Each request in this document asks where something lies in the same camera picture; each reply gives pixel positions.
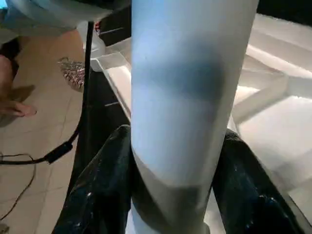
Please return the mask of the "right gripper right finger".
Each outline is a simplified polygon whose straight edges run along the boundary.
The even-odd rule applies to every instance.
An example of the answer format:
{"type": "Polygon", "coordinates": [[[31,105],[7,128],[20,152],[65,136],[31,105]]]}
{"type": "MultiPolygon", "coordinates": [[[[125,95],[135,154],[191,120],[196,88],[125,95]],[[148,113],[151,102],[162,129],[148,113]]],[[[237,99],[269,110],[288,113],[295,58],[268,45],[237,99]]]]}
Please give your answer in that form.
{"type": "Polygon", "coordinates": [[[281,193],[249,146],[226,131],[212,189],[228,234],[302,234],[281,193]]]}

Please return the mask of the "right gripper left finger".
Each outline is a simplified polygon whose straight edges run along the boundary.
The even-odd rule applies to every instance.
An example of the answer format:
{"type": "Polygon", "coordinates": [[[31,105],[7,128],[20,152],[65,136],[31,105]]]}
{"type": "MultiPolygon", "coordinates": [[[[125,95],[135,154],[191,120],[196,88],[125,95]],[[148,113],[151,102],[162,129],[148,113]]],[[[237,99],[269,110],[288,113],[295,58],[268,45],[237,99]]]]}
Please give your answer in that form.
{"type": "Polygon", "coordinates": [[[54,234],[123,234],[131,202],[130,126],[105,141],[68,194],[54,234]]]}

